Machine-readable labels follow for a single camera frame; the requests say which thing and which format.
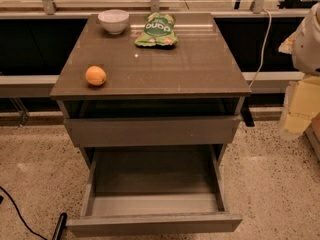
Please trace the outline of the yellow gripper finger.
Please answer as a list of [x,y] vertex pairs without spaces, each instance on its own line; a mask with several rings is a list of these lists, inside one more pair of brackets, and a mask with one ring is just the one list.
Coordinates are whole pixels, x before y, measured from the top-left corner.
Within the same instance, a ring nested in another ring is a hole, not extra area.
[[320,77],[291,81],[286,88],[279,134],[292,140],[300,137],[320,113]]

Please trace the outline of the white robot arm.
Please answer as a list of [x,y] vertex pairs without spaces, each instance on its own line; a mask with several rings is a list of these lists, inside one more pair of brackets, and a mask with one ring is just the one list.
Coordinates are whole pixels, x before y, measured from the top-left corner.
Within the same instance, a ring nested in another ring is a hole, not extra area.
[[291,140],[300,137],[320,113],[320,3],[312,6],[279,51],[290,53],[294,68],[304,74],[302,80],[290,81],[285,92],[279,132]]

